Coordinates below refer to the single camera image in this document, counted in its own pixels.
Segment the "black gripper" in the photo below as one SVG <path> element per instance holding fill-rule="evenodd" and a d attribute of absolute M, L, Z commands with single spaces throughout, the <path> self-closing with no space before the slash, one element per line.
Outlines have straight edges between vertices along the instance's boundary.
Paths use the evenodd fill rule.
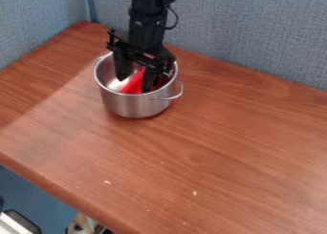
<path fill-rule="evenodd" d="M 113 29 L 106 33 L 106 48 L 113 54 L 114 73 L 120 81 L 126 79 L 133 70 L 133 63 L 146 66 L 142 75 L 141 92 L 149 93 L 161 87 L 169 79 L 173 54 L 164 47 L 164 32 L 176 24 L 165 24 L 170 8 L 162 8 L 156 14 L 129 10 L 130 22 L 128 35 L 122 36 Z"/>

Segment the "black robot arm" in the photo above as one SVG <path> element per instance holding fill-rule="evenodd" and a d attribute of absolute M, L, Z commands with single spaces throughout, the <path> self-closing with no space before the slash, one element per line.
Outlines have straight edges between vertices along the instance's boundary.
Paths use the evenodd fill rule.
<path fill-rule="evenodd" d="M 164 32 L 172 30 L 178 22 L 168 26 L 168 13 L 174 13 L 170 4 L 174 0 L 132 0 L 129 7 L 129 28 L 125 38 L 109 30 L 106 48 L 113 54 L 116 77 L 122 81 L 132 73 L 133 64 L 144 67 L 141 92 L 154 90 L 160 81 L 170 76 L 176 57 L 164 47 Z"/>

